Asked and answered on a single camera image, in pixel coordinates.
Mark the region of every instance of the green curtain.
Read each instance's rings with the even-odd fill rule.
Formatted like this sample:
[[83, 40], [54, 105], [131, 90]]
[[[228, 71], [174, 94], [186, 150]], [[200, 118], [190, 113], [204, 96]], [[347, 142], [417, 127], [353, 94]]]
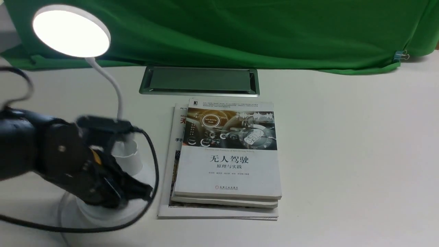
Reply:
[[383, 73], [397, 51], [439, 40], [438, 0], [5, 0], [22, 44], [1, 54], [22, 69], [88, 66], [41, 43], [35, 12], [69, 4], [110, 30], [103, 66], [169, 65]]

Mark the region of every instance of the book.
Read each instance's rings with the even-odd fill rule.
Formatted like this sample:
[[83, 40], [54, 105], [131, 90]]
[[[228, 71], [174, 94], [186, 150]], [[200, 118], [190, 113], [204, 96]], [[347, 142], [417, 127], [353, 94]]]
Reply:
[[191, 99], [176, 196], [279, 200], [272, 103]]
[[177, 167], [183, 141], [186, 115], [187, 104], [176, 104], [173, 115], [171, 136], [169, 140], [164, 181], [162, 185], [162, 197], [158, 208], [158, 218], [231, 218], [268, 221], [277, 220], [279, 216], [277, 208], [245, 208], [213, 204], [182, 203], [171, 200], [175, 179], [177, 177]]
[[172, 201], [182, 203], [201, 203], [201, 204], [217, 204], [224, 206], [240, 206], [240, 207], [256, 207], [256, 208], [277, 208], [278, 200], [237, 200], [226, 198], [210, 198], [210, 197], [190, 197], [190, 196], [171, 196]]

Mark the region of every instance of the lamp head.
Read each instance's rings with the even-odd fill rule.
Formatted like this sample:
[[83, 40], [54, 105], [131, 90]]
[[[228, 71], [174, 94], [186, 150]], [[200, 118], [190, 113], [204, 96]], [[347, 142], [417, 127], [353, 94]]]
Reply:
[[32, 27], [43, 43], [69, 56], [97, 57], [110, 47], [110, 32], [103, 22], [73, 6], [42, 7], [35, 13]]

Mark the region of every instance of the desk lamp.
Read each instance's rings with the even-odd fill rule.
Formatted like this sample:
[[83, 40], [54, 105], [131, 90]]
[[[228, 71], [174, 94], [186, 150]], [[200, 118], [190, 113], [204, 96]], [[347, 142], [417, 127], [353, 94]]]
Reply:
[[[117, 118], [122, 118], [122, 94], [117, 81], [100, 67], [95, 57], [104, 54], [110, 47], [111, 36], [108, 28], [97, 17], [77, 7], [68, 5], [48, 5], [39, 9], [32, 22], [32, 27], [37, 37], [50, 48], [72, 57], [85, 58], [85, 60], [101, 75], [103, 75], [116, 90], [118, 97]], [[149, 166], [143, 165], [137, 150], [137, 143], [132, 135], [125, 141], [116, 142], [112, 155], [120, 167], [140, 182], [154, 184], [153, 172]], [[111, 227], [121, 225], [132, 220], [147, 202], [143, 200], [130, 201], [123, 209], [108, 209], [99, 206], [90, 206], [80, 199], [77, 205], [83, 215], [98, 226]], [[62, 225], [62, 218], [69, 212], [60, 216], [58, 223]]]

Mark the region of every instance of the desk surface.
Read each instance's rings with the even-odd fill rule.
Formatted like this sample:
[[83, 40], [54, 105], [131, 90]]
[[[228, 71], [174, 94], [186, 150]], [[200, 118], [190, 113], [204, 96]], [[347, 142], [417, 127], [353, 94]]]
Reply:
[[[393, 73], [341, 76], [305, 70], [259, 70], [261, 96], [273, 101], [283, 198], [277, 222], [157, 220], [159, 200], [119, 232], [70, 235], [81, 246], [413, 247], [439, 242], [439, 53]], [[109, 68], [121, 83], [125, 117], [157, 149], [161, 177], [173, 106], [189, 96], [138, 93], [143, 67]], [[36, 93], [15, 105], [74, 120], [114, 116], [111, 85], [92, 69], [29, 73]], [[0, 99], [25, 86], [0, 74]], [[146, 143], [144, 159], [152, 162]], [[55, 223], [62, 190], [27, 174], [0, 183], [0, 211]], [[0, 223], [1, 246], [60, 246], [56, 233]]]

